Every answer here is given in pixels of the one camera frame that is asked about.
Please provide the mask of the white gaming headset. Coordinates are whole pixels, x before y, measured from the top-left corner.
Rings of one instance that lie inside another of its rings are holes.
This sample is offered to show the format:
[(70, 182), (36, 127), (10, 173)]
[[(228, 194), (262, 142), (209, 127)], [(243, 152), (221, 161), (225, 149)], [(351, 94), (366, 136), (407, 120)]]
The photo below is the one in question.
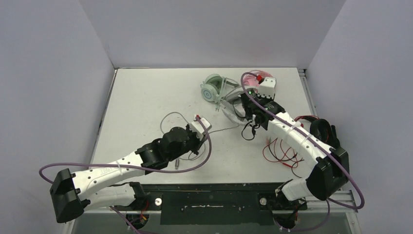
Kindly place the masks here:
[[(230, 91), (227, 95), (225, 95), (224, 98), (221, 99), (221, 101), (218, 103), (219, 110), (221, 110), (224, 116), (229, 121), (231, 121), (234, 124), (234, 126), (219, 129), (219, 130), (214, 130), (210, 133), (222, 132), (222, 131), (238, 128), (239, 126), (246, 125), (246, 121), (242, 120), (241, 112), (235, 108), (235, 104), (241, 103), (241, 100), (239, 97), (241, 93), (242, 93), (241, 88), (236, 88)], [(203, 146), (201, 153), (197, 155), (195, 153), (189, 153), (189, 155), (186, 158), (181, 158), (181, 157), (177, 158), (175, 160), (175, 170), (179, 169), (179, 163), (181, 161), (195, 161), (199, 159), (200, 157), (202, 157), (205, 154), (205, 152), (206, 152), (206, 146)]]

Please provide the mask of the pink cat-ear headphones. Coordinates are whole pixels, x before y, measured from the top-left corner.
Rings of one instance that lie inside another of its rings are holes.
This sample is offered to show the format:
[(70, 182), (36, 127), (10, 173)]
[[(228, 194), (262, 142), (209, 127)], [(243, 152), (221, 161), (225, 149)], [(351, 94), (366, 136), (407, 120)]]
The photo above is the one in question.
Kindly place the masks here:
[(260, 76), (262, 78), (273, 78), (273, 76), (270, 73), (262, 71), (262, 70), (251, 70), (249, 72), (253, 73), (254, 75), (247, 74), (243, 77), (243, 84), (245, 86), (258, 87), (259, 81), (257, 80), (256, 76)]

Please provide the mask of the mint green headphones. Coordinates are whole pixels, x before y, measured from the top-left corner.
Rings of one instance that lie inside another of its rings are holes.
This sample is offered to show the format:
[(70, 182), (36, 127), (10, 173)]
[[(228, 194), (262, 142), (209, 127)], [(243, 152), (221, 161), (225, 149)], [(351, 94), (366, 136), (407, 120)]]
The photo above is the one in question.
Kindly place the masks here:
[(225, 95), (229, 94), (229, 92), (225, 92), (227, 86), (236, 89), (241, 85), (233, 79), (223, 77), (219, 74), (211, 74), (200, 85), (201, 95), (207, 102), (214, 103), (215, 110), (219, 111), (221, 101)]

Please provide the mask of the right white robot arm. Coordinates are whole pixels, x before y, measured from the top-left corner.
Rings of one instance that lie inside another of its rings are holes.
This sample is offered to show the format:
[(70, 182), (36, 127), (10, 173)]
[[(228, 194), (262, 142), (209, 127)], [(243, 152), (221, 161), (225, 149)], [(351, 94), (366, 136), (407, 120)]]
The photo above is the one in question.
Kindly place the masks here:
[(254, 91), (240, 95), (245, 117), (283, 140), (311, 169), (306, 177), (292, 179), (275, 190), (276, 204), (287, 209), (301, 198), (326, 201), (348, 181), (349, 157), (341, 147), (330, 146), (310, 134), (276, 102)]

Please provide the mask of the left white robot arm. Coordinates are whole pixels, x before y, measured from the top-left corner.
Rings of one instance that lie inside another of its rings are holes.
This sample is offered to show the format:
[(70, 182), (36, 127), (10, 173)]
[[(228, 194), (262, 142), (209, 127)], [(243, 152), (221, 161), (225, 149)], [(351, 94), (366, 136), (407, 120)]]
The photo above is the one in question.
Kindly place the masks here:
[(174, 127), (150, 143), (111, 163), (91, 164), (84, 171), (72, 172), (65, 163), (51, 181), (49, 190), (57, 223), (80, 217), (85, 211), (101, 207), (131, 206), (141, 209), (146, 202), (142, 188), (120, 182), (132, 177), (168, 171), (168, 164), (191, 152), (199, 153), (209, 140), (211, 125), (194, 121), (185, 128)]

